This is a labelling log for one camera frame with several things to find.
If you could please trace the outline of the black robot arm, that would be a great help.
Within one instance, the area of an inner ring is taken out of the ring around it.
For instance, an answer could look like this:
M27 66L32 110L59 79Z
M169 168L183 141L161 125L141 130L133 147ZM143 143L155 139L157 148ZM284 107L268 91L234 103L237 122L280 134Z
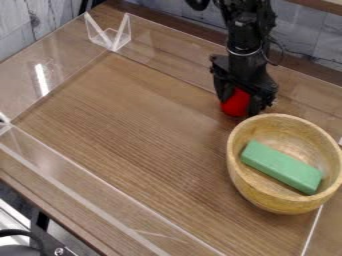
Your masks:
M210 2L227 28L226 55L210 56L214 88L225 114L258 115L274 103L278 84L268 72L277 15L270 0L185 0L195 11Z

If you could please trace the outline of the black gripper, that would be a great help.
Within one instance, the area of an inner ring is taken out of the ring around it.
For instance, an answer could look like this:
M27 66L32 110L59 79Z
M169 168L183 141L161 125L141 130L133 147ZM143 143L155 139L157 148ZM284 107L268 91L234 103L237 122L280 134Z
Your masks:
M261 57L241 57L213 54L210 72L218 99L225 103L239 88L251 95L247 114L258 115L273 105L278 85L266 71Z

